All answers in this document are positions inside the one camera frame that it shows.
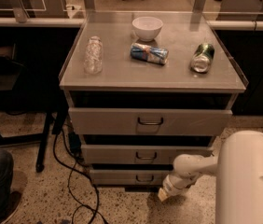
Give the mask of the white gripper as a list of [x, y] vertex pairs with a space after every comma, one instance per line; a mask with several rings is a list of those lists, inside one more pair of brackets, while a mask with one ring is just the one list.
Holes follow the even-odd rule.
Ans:
[[174, 174], [167, 175], [163, 180], [162, 188], [159, 189], [159, 200], [164, 202], [169, 197], [180, 194], [184, 189], [189, 189], [194, 185], [196, 181], [196, 176], [181, 177]]

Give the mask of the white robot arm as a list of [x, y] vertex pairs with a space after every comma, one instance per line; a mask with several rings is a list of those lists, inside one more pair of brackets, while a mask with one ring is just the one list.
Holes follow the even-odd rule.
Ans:
[[236, 132], [216, 156], [177, 156], [159, 199], [180, 194], [203, 175], [216, 178], [215, 224], [263, 224], [263, 133]]

